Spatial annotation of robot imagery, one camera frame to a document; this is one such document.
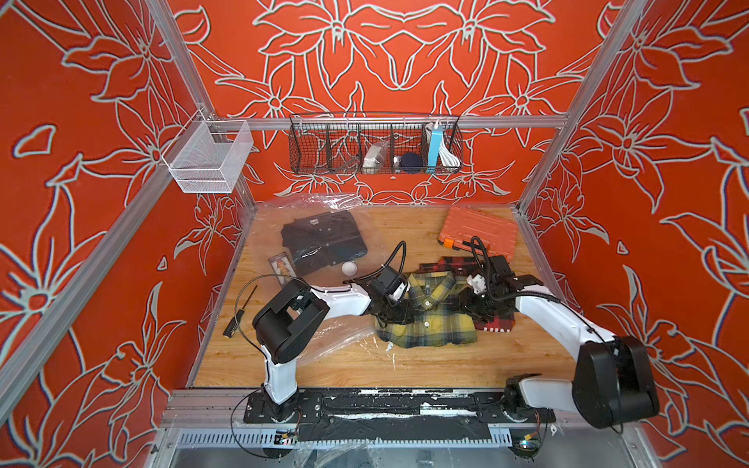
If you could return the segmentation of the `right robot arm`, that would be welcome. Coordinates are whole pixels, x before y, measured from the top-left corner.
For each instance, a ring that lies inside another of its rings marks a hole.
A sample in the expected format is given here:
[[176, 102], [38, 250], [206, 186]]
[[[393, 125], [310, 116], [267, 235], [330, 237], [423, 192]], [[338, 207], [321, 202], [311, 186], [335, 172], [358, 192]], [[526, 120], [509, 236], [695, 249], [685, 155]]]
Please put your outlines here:
[[468, 246], [478, 268], [467, 278], [461, 306], [477, 318], [520, 313], [538, 324], [575, 360], [570, 379], [522, 374], [509, 378], [501, 410], [520, 419], [533, 410], [576, 413], [597, 429], [655, 417], [660, 411], [645, 344], [616, 335], [569, 307], [532, 275], [518, 275], [505, 257], [489, 254], [477, 236]]

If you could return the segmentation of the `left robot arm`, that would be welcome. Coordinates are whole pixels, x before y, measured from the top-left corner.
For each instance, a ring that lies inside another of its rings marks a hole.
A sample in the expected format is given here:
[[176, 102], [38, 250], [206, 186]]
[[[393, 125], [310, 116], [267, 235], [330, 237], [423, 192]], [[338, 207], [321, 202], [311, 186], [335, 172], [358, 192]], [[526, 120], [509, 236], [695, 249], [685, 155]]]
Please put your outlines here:
[[411, 290], [405, 274], [407, 243], [400, 241], [377, 270], [349, 278], [340, 287], [309, 284], [286, 275], [286, 283], [252, 321], [254, 339], [245, 338], [264, 359], [261, 394], [273, 411], [292, 409], [298, 397], [298, 357], [321, 325], [339, 317], [371, 315], [387, 324], [403, 315]]

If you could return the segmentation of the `yellow green plaid shirt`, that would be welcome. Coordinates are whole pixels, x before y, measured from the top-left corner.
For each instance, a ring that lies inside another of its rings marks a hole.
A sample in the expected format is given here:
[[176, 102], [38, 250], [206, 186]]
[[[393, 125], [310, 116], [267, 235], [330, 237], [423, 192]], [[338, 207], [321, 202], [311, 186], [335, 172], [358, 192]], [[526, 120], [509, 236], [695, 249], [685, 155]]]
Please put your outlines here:
[[376, 317], [376, 336], [401, 348], [468, 345], [477, 341], [472, 318], [460, 306], [466, 278], [450, 272], [413, 273], [395, 316]]

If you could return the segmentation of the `clear plastic vacuum bag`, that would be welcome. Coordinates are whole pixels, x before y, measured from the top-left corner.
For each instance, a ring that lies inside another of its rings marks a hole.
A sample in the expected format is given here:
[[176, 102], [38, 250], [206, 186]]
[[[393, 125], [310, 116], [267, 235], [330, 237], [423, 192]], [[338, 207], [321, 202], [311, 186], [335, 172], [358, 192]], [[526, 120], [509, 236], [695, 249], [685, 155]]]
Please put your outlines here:
[[239, 292], [233, 302], [239, 309], [254, 286], [257, 286], [241, 323], [241, 329], [247, 337], [255, 335], [252, 318], [283, 287], [275, 278], [268, 260], [273, 255], [287, 253], [292, 261], [289, 250], [282, 246], [282, 227], [299, 218], [342, 211], [353, 214], [369, 251], [364, 257], [355, 259], [358, 272], [354, 277], [346, 277], [341, 271], [341, 264], [328, 266], [305, 276], [296, 272], [297, 277], [304, 278], [313, 286], [340, 287], [349, 278], [377, 270], [396, 245], [407, 240], [412, 233], [407, 220], [413, 212], [410, 208], [372, 207], [349, 197], [302, 197], [259, 203], [240, 262], [243, 276], [237, 281]]

